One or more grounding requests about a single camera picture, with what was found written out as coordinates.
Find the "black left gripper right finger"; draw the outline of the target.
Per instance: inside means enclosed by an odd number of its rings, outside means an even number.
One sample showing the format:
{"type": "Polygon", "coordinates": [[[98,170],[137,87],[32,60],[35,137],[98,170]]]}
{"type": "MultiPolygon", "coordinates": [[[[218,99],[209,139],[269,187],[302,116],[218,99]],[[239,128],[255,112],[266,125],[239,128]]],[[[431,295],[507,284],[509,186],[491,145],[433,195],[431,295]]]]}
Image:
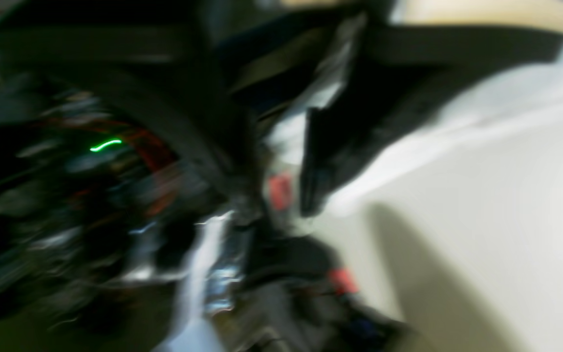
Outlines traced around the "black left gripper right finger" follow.
{"type": "Polygon", "coordinates": [[[378,154],[465,89],[519,66],[552,63],[563,33],[509,26],[371,23],[342,91],[307,116],[300,214],[319,214],[378,154]]]}

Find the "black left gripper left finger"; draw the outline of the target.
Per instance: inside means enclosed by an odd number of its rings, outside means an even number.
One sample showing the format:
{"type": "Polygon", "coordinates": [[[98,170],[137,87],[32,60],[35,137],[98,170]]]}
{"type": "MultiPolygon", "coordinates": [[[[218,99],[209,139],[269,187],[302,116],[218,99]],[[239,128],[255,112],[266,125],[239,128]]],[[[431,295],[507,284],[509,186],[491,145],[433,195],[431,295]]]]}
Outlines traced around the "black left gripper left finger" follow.
{"type": "Polygon", "coordinates": [[[0,52],[98,94],[232,202],[257,202],[250,116],[226,90],[198,0],[24,0],[0,23],[0,52]]]}

